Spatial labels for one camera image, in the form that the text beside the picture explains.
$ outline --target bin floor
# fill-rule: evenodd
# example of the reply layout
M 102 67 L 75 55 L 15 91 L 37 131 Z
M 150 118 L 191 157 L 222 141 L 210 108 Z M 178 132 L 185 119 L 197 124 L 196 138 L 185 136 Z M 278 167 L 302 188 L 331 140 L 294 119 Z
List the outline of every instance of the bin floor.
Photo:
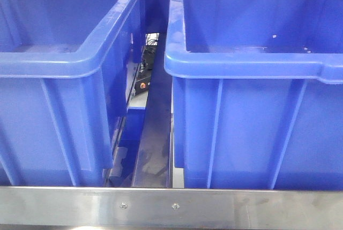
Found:
M 271 46 L 190 46 L 188 51 L 194 53 L 313 53 L 307 47 L 271 47 Z
M 47 44 L 47 45 L 20 45 L 12 52 L 20 53 L 71 53 L 75 52 L 80 45 L 77 44 Z

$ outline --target bin rim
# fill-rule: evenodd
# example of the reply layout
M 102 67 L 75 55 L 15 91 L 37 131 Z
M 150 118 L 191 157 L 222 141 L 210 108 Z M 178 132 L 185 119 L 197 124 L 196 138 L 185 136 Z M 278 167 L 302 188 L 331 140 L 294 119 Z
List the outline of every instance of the bin rim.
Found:
M 0 78 L 80 78 L 96 73 L 136 3 L 118 0 L 75 52 L 0 52 Z
M 192 79 L 317 79 L 343 84 L 343 54 L 190 52 L 183 0 L 170 0 L 165 70 Z

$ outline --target plastic bin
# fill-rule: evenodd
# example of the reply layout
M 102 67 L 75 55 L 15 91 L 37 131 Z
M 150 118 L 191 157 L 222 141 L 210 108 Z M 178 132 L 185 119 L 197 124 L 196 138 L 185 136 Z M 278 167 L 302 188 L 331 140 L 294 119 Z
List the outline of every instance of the plastic bin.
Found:
M 170 0 L 189 188 L 343 190 L 343 0 Z
M 102 186 L 144 0 L 0 0 L 0 184 Z

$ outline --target screw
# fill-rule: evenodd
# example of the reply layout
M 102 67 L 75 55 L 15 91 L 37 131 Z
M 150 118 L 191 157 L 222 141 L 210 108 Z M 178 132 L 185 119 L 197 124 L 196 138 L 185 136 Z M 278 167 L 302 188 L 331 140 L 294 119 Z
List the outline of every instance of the screw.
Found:
M 128 208 L 128 205 L 125 203 L 125 202 L 122 202 L 122 204 L 120 204 L 119 206 L 121 209 L 127 209 Z
M 177 204 L 177 203 L 174 203 L 172 206 L 171 206 L 174 210 L 178 210 L 180 208 L 180 205 Z

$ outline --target metal frame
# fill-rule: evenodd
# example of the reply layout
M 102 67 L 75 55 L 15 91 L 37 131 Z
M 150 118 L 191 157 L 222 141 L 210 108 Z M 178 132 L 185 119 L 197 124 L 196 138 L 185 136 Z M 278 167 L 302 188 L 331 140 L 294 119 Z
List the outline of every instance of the metal frame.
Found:
M 341 192 L 1 187 L 0 201 L 5 225 L 343 229 Z
M 160 43 L 154 64 L 153 88 L 148 96 L 149 114 L 134 173 L 133 185 L 136 187 L 163 187 L 170 180 L 170 88 L 161 82 L 170 81 L 163 75 L 165 35 L 160 36 Z M 343 192 L 0 187 L 0 229 L 151 227 L 343 229 Z

